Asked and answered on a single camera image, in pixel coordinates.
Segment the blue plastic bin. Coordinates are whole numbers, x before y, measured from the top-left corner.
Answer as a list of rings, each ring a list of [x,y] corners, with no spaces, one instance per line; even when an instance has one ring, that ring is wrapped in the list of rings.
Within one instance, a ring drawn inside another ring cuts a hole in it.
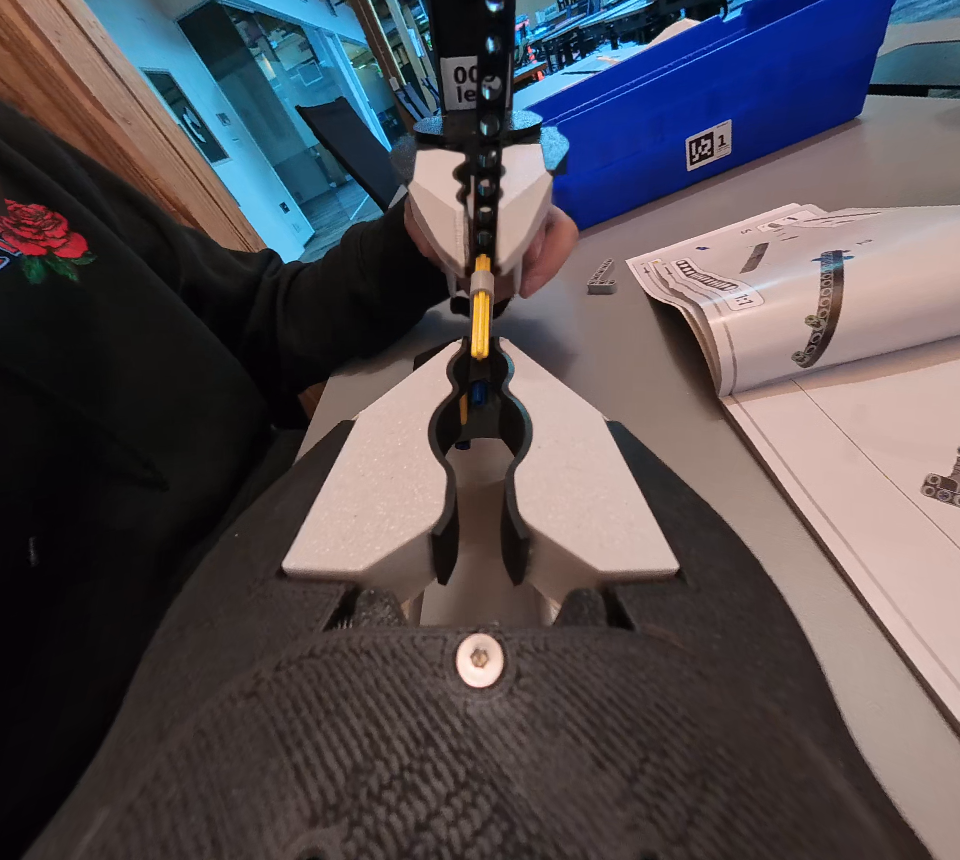
[[[895,0],[752,0],[530,105],[581,229],[857,117]]]

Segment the white instruction booklet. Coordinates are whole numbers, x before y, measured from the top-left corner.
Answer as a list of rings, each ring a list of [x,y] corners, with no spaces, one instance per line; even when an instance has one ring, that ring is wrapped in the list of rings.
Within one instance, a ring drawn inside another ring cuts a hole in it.
[[[959,714],[957,206],[787,204],[636,256],[717,396],[932,698]]]

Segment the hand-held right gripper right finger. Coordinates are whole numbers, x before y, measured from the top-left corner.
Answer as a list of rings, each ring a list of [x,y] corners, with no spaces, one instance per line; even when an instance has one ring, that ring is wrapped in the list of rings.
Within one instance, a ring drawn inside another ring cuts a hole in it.
[[[490,342],[511,582],[561,602],[574,589],[674,578],[676,554],[605,416],[510,340]]]

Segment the black wall sign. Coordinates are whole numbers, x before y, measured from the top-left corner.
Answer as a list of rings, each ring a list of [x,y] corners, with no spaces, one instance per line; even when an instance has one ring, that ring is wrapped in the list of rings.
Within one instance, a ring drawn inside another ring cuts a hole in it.
[[[163,99],[174,120],[210,165],[221,164],[230,158],[172,74],[148,69],[141,69],[141,73]]]

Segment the yellow toy axle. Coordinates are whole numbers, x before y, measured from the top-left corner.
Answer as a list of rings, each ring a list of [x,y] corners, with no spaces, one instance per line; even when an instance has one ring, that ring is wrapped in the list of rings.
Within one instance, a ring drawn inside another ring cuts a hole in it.
[[[487,270],[493,276],[492,261],[489,255],[480,254],[474,263],[474,270]],[[470,296],[471,304],[471,334],[470,334],[470,354],[472,358],[481,362],[489,356],[491,322],[493,315],[493,304],[495,296],[489,296],[486,293],[477,293]]]

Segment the person in black sweatshirt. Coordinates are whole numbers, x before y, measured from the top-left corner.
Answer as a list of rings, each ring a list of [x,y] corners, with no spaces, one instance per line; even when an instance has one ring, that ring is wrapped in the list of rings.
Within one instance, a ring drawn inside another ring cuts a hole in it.
[[[344,278],[226,249],[2,104],[2,858],[101,746],[266,474]]]

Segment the black office chair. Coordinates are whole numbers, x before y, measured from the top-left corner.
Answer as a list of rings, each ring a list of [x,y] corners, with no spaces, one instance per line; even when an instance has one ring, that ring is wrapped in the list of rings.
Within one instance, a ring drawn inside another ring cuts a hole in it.
[[[404,187],[392,164],[390,149],[370,131],[346,98],[317,106],[298,105],[295,110],[383,213],[402,199]]]

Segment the person's left forearm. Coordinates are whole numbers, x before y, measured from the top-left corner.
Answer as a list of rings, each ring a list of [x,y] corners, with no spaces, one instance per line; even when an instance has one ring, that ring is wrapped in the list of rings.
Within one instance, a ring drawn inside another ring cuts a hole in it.
[[[450,295],[446,274],[419,243],[411,198],[348,229],[323,258],[244,261],[243,360],[263,389],[298,394],[405,336]]]

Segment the grey desk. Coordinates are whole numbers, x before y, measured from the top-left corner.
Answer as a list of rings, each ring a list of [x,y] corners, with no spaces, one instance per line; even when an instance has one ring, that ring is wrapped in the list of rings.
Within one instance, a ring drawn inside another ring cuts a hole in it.
[[[587,233],[509,337],[630,435],[678,579],[618,587],[604,622],[507,628],[508,682],[454,686],[417,634],[436,739],[402,709],[349,775],[358,857],[958,858],[958,727],[726,419],[690,328],[638,285],[574,285],[604,248],[730,222],[775,189],[822,205],[958,199],[958,101],[869,98],[862,118]]]

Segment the grey table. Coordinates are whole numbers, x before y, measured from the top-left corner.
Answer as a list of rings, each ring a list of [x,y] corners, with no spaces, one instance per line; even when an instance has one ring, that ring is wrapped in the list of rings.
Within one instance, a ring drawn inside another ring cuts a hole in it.
[[[868,94],[959,96],[959,20],[891,25],[870,77]]]

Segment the person's left hand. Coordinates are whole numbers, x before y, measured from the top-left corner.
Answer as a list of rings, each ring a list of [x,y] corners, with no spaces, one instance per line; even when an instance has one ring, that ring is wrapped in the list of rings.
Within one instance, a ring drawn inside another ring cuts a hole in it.
[[[442,274],[447,274],[438,254],[418,227],[412,201],[408,197],[403,202],[403,224],[418,252]],[[523,255],[519,279],[513,274],[496,278],[495,301],[501,302],[513,296],[523,299],[531,297],[558,274],[578,239],[579,231],[573,219],[556,206],[551,206]]]

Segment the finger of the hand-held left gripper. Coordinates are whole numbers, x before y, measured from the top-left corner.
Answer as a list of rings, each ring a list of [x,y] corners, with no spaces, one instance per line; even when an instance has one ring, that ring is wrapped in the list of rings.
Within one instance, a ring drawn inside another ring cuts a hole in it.
[[[553,176],[541,142],[501,150],[490,261],[495,277],[513,276],[551,204]]]
[[[407,231],[418,251],[449,275],[474,269],[469,208],[471,167],[459,151],[420,147],[407,186]]]

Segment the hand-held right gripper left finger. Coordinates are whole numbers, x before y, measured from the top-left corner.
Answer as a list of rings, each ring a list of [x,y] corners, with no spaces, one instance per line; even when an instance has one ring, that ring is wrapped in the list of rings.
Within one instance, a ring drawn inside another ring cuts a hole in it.
[[[446,585],[459,553],[449,452],[465,424],[470,341],[450,342],[362,410],[282,561],[291,578],[391,591]]]

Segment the black toy beam assembly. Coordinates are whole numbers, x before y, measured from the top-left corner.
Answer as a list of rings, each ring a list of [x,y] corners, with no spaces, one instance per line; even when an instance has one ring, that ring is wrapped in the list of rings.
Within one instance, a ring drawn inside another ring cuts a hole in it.
[[[512,29],[516,0],[479,0],[476,122],[470,142],[463,146],[470,166],[471,205],[469,217],[471,253],[490,256],[494,244],[492,205],[498,199],[498,179],[503,134],[508,119],[508,95],[512,85]]]

